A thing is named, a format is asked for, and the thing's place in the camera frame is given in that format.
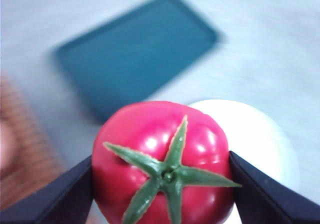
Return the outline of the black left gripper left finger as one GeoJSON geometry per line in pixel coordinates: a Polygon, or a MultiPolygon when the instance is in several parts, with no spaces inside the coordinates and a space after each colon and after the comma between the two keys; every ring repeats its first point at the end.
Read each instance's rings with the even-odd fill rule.
{"type": "Polygon", "coordinates": [[[84,224],[93,202],[92,157],[0,212],[2,224],[84,224]]]}

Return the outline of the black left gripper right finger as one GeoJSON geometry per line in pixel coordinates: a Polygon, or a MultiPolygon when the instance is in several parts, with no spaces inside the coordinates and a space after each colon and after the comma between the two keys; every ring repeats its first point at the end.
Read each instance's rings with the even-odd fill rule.
{"type": "Polygon", "coordinates": [[[243,224],[318,224],[320,206],[229,152],[235,204],[243,224]]]}

